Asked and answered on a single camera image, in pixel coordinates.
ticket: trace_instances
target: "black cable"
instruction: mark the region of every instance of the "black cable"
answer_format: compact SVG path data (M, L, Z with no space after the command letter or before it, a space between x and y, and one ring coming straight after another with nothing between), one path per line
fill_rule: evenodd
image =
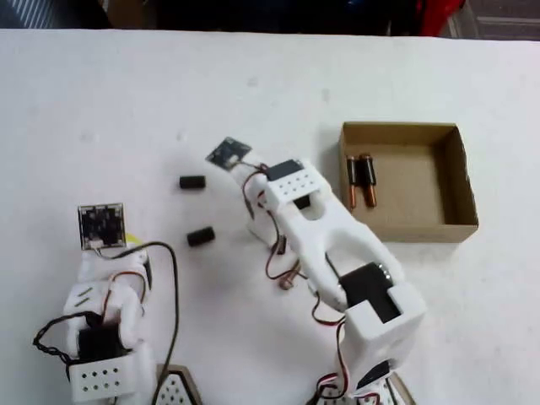
M150 246L161 246L161 247L164 247L165 249L167 249L169 251L170 258L172 260L173 277L174 277L174 280L175 280L175 330L172 333L172 340L170 341L169 353L167 353L167 357L165 358L165 362L163 363L163 369L161 370L161 374L159 375L158 385L155 388L154 397L152 398L151 403L154 405L158 400L159 389L161 388L161 385L163 384L163 381L165 380L165 378L167 376L167 371L169 369L170 358L171 358L172 352L173 352L173 350L175 348L176 337L178 335L178 325L180 323L180 309L179 309L179 303L178 303L178 265L176 263L175 251L173 250L172 247L170 247L166 243L155 241L155 242L143 243L142 245L135 246L135 247L133 247L131 249L127 249L126 251L123 251L122 253L120 253L120 254L118 254L116 256L104 256L104 258L108 258L108 259L111 259L111 260L120 259L122 257L129 256L129 255L131 255L132 253L134 253L136 251L141 251L142 249L145 249L145 248L150 247Z
M58 356L60 360L68 367L74 362L74 360L71 357L69 357L69 354L63 352L62 350L54 346L45 346L44 344L41 343L41 339L45 336L45 334L49 331L49 329L51 329L51 327L53 327L54 325L60 322L67 321L68 319L79 318L80 316L84 316L86 318L86 323L88 323L89 326L94 325L95 323L101 323L103 321L102 316L90 310L85 310L83 312L76 312L74 314L60 316L58 318L53 319L52 321L47 322L47 324L36 333L34 340L32 341L32 344L36 346L38 350L40 350L41 352L45 354L49 354L51 356Z

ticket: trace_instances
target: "black cylinder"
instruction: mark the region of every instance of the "black cylinder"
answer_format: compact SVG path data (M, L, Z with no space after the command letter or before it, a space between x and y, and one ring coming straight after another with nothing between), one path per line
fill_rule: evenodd
M187 234L187 244L191 247L200 246L214 239L216 239L216 234L211 226Z
M204 175L182 175L179 184L180 188L184 190L200 190L206 187L206 177Z

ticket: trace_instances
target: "white table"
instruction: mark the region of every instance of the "white table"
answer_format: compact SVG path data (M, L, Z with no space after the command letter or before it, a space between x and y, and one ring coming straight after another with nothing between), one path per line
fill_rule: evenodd
M540 362L540 43L174 32L0 32L0 392L68 403L62 364L31 347L78 269L76 207L123 202L127 229L181 266L187 365L207 404L300 404L332 369L333 331L305 286L263 275L240 191L204 157L231 136L338 183L344 121L456 122L480 229L389 247L429 305L401 376L421 404L535 403ZM208 188L180 192L179 175ZM185 233L211 224L196 250ZM172 330L168 257L151 251L144 333ZM63 341L63 330L49 343Z

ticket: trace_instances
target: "open cardboard box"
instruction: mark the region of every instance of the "open cardboard box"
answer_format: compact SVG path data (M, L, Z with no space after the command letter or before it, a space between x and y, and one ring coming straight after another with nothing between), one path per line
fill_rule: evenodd
M460 242L478 228L467 158L455 124L345 122L342 201L350 209L346 157L371 154L377 206L356 187L352 215L382 240Z

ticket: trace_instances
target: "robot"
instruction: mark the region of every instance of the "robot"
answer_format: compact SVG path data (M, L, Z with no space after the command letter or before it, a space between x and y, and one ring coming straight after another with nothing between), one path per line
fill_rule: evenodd
M316 395L321 403L339 398L356 403L355 398L372 392L406 359L426 312L423 298L407 282L397 259L339 202L307 160L268 167L249 146L232 138L207 160L227 170L241 187L250 231L272 253L284 236L298 257L299 266L284 274L282 286L289 288L291 276L301 268L312 293L343 313L336 322L337 373L317 382ZM327 255L334 246L362 265L339 275Z
M170 364L178 332L176 256L163 242L142 244L124 232L122 204L79 207L82 261L63 316L50 321L34 339L41 351L60 357L73 403L87 405L199 404L186 368ZM160 246L172 259L175 329L161 367L139 329L152 289L147 249ZM110 248L115 256L105 256ZM67 323L67 351L41 343L57 323Z

